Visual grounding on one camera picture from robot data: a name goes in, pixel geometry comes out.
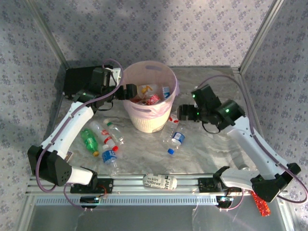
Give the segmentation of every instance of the marble surface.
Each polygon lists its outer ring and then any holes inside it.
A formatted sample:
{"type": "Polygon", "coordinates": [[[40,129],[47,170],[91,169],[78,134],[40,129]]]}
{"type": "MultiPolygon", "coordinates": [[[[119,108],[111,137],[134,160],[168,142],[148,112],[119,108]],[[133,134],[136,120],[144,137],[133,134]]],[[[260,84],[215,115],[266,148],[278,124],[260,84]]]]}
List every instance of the marble surface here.
{"type": "MultiPolygon", "coordinates": [[[[180,82],[180,94],[173,103],[172,111],[176,111],[180,104],[193,103],[190,92],[206,77],[217,74],[233,76],[231,68],[181,67],[173,68],[173,71],[180,82]]],[[[239,89],[230,80],[217,78],[209,83],[222,102],[226,99],[234,99],[243,105],[239,89]]],[[[71,101],[64,99],[57,123],[64,117],[70,105],[71,101]]],[[[214,173],[223,166],[238,167],[243,163],[252,169],[255,168],[253,162],[235,140],[229,138],[224,132],[217,135],[206,133],[201,123],[180,121],[179,126],[186,128],[186,139],[174,156],[170,156],[159,139],[161,132],[148,134],[134,128],[123,107],[123,102],[114,101],[112,110],[97,112],[92,119],[103,123],[105,118],[111,118],[125,135],[125,144],[120,146],[117,152],[121,174],[214,173]]],[[[207,128],[211,130],[215,127],[209,125],[207,128]]],[[[85,148],[80,135],[75,138],[70,151],[74,153],[70,160],[71,165],[91,168],[99,174],[108,173],[101,156],[92,156],[85,148]]]]}

